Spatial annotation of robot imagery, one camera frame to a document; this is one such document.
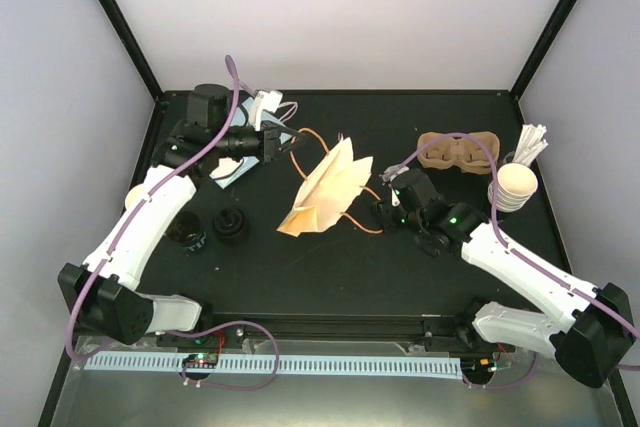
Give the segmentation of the beige paper bag with handles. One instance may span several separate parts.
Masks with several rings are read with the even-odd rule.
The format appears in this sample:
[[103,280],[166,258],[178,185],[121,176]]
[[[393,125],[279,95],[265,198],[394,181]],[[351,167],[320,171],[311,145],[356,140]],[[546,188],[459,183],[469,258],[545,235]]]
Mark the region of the beige paper bag with handles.
[[348,209],[362,192],[371,194],[376,200],[380,198],[367,186],[372,173],[373,158],[368,156],[356,159],[349,137],[341,136],[337,144],[330,148],[317,132],[308,127],[300,128],[292,142],[300,143],[305,134],[319,140],[325,155],[308,174],[301,169],[296,157],[290,156],[303,182],[291,210],[277,231],[292,237],[298,237],[303,233],[323,233],[345,218],[367,234],[381,234],[381,228],[367,228],[348,213]]

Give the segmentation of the brown cardboard cup carrier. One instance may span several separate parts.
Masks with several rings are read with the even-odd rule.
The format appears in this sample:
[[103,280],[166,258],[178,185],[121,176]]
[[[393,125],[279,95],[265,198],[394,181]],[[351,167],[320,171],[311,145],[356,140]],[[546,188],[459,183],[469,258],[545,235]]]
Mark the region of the brown cardboard cup carrier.
[[[423,133],[417,142],[417,148],[442,135],[437,132]],[[500,154],[500,140],[498,136],[489,131],[472,132],[468,134],[482,143],[491,153],[494,162],[497,163]],[[445,138],[422,150],[418,161],[423,168],[446,170],[453,167],[459,168],[464,173],[485,175],[491,173],[491,167],[486,153],[472,140],[467,138]]]

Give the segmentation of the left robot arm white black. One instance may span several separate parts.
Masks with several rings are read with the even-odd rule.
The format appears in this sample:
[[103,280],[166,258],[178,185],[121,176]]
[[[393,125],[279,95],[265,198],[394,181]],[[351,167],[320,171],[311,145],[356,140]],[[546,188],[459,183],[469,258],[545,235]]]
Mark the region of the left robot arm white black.
[[185,205],[207,181],[222,181],[221,160],[267,163],[292,148],[292,129],[275,117],[283,95],[201,84],[185,97],[182,118],[156,146],[141,184],[102,243],[79,266],[65,265],[58,284],[70,309],[67,331],[82,325],[131,345],[149,333],[177,331],[193,346],[214,335],[213,319],[197,300],[137,289],[160,240],[172,234],[194,251],[206,240],[199,217]]

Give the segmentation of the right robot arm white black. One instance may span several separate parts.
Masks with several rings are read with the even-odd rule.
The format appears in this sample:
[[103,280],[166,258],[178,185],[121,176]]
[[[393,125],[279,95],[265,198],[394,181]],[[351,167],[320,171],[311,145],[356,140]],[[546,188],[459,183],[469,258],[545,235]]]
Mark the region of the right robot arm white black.
[[457,343],[476,350],[509,344],[554,359],[574,380],[601,387],[639,332],[629,297],[617,285],[599,288],[560,270],[508,238],[478,209],[450,204],[426,173],[392,166],[382,175],[390,197],[374,206],[385,230],[406,228],[421,250],[458,255],[535,306],[514,309],[495,301],[475,305],[454,326]]

